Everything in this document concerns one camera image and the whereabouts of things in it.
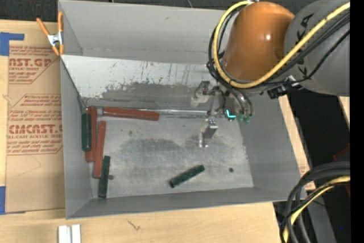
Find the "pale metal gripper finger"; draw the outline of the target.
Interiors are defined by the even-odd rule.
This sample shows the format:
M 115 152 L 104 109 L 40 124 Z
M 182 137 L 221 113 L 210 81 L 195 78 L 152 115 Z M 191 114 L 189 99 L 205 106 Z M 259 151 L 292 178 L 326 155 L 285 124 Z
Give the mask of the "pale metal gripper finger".
M 207 141 L 205 140 L 205 131 L 208 128 L 208 124 L 207 123 L 202 123 L 199 129 L 199 133 L 198 133 L 198 146 L 200 148 L 206 148 L 208 147 Z
M 204 138 L 211 139 L 217 130 L 218 130 L 217 121 L 214 118 L 208 118 L 206 120 L 206 126 L 204 129 Z

